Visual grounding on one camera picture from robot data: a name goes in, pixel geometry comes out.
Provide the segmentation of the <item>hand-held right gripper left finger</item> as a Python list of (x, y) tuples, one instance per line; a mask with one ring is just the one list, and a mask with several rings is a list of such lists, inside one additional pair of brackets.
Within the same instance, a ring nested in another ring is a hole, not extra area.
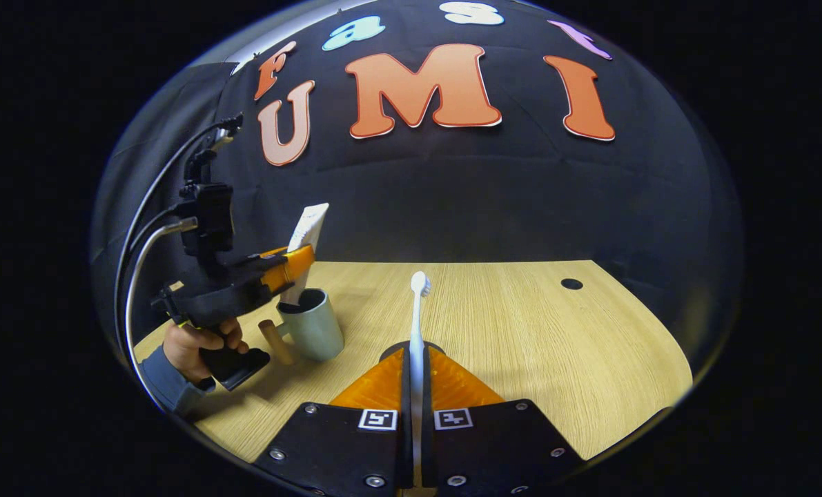
[(413, 486), (407, 343), (359, 377), (344, 402), (305, 402), (254, 467), (317, 494), (401, 494)]

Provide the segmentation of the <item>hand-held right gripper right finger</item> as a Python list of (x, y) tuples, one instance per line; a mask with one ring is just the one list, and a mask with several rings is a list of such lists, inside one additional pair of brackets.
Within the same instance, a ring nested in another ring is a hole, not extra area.
[(583, 469), (585, 460), (533, 400), (503, 400), (442, 351), (427, 353), (423, 487), (437, 494), (547, 494)]

